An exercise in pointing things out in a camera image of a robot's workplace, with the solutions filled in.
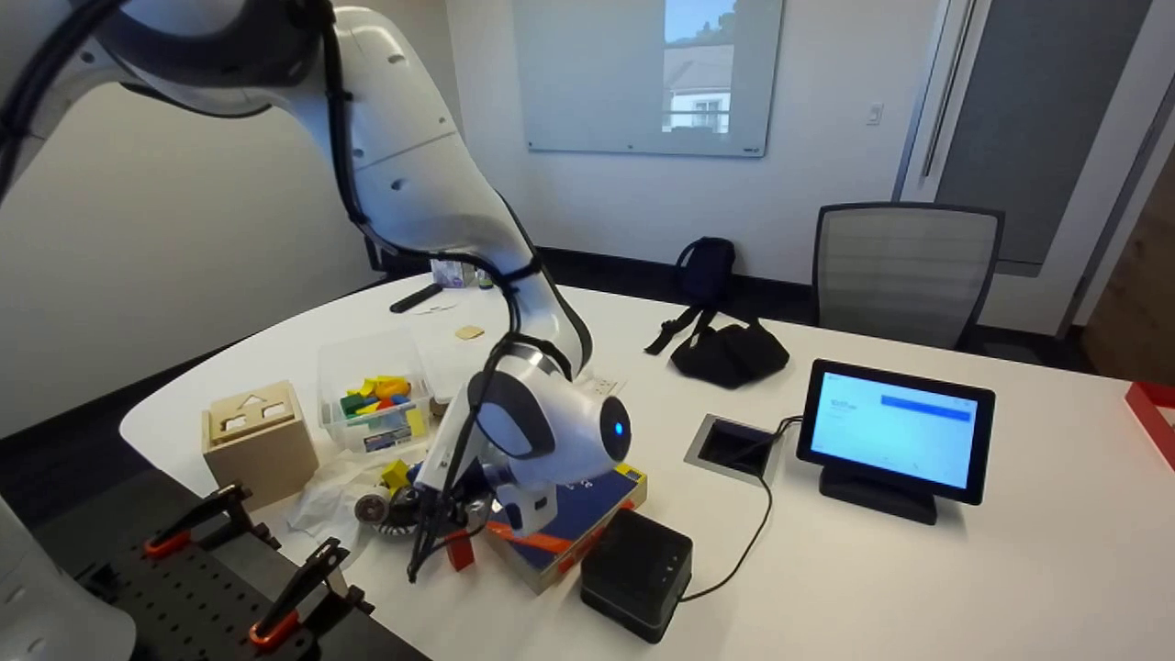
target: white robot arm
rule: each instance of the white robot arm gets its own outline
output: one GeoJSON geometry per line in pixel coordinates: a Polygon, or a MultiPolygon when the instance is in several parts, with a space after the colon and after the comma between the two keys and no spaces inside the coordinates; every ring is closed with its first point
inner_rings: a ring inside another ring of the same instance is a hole
{"type": "Polygon", "coordinates": [[[412,575],[460,525],[448,497],[472,465],[484,469],[511,525],[531,533],[555,518],[555,485],[623,460],[623,403],[580,377],[589,327],[535,263],[385,16],[330,0],[4,0],[0,200],[70,104],[108,82],[213,118],[293,114],[333,163],[366,239],[472,261],[505,289],[511,334],[454,392],[418,469],[412,575]]]}

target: office chair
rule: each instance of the office chair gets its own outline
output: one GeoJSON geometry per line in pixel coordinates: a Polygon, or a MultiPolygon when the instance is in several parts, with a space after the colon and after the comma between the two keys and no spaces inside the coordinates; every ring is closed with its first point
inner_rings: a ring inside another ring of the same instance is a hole
{"type": "Polygon", "coordinates": [[[976,324],[1001,212],[919,202],[820,211],[815,318],[919,345],[961,345],[976,324]]]}

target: cable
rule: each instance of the cable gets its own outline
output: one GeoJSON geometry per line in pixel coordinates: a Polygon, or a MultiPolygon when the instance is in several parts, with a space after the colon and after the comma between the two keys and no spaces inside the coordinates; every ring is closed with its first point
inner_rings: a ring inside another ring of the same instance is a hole
{"type": "Polygon", "coordinates": [[[76,4],[61,26],[47,34],[31,65],[19,72],[13,97],[0,107],[0,202],[15,182],[15,165],[22,156],[22,138],[35,127],[42,99],[50,82],[75,59],[75,52],[121,6],[124,0],[86,0],[76,4]]]}
{"type": "MultiPolygon", "coordinates": [[[[777,440],[782,440],[782,432],[786,432],[789,427],[796,427],[796,422],[806,422],[806,414],[789,414],[789,420],[782,420],[782,422],[775,427],[775,440],[771,440],[771,443],[777,443],[777,440]]],[[[748,537],[748,542],[743,547],[743,556],[740,556],[735,568],[730,568],[721,584],[703,586],[703,593],[694,593],[694,595],[683,595],[681,601],[699,601],[699,599],[707,599],[707,595],[713,595],[713,593],[726,586],[726,584],[740,575],[743,562],[746,562],[746,558],[748,558],[748,552],[757,547],[757,541],[759,541],[759,533],[766,530],[766,518],[771,518],[771,509],[775,509],[775,492],[771,492],[771,485],[763,482],[763,475],[757,475],[757,482],[759,482],[759,490],[766,492],[766,509],[763,509],[763,518],[759,518],[757,533],[748,537]]]]}

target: black box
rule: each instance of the black box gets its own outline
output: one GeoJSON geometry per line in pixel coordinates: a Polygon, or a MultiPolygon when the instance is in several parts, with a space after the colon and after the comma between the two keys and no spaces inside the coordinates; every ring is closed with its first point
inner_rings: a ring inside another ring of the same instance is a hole
{"type": "Polygon", "coordinates": [[[583,558],[580,599],[648,644],[661,644],[691,584],[691,537],[620,509],[583,558]]]}

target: white table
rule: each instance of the white table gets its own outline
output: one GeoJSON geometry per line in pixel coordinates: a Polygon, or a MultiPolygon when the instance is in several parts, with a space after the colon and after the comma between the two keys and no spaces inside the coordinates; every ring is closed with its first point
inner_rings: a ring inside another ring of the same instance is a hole
{"type": "MultiPolygon", "coordinates": [[[[190,492],[210,492],[199,460],[210,402],[290,377],[314,409],[319,345],[375,331],[416,337],[434,391],[452,392],[506,317],[481,289],[388,317],[388,300],[418,285],[404,280],[293,317],[170,381],[121,432],[190,492]],[[490,334],[465,345],[464,324],[490,334]]],[[[589,289],[568,300],[598,345],[593,373],[618,381],[634,414],[631,463],[650,475],[644,509],[694,541],[691,586],[735,564],[763,509],[757,485],[683,463],[694,431],[707,410],[763,431],[800,410],[815,356],[995,391],[988,504],[942,504],[942,525],[872,513],[820,497],[820,465],[782,443],[775,518],[735,584],[681,605],[666,644],[648,648],[589,611],[578,575],[535,595],[490,547],[465,572],[436,556],[408,584],[408,542],[353,522],[353,497],[366,492],[353,485],[358,457],[333,451],[310,414],[323,469],[306,497],[263,509],[282,556],[300,562],[342,537],[345,575],[372,595],[375,621],[429,656],[1175,656],[1175,475],[1132,420],[1124,381],[766,324],[792,365],[726,392],[681,377],[669,354],[644,354],[675,305],[589,289]]]]}

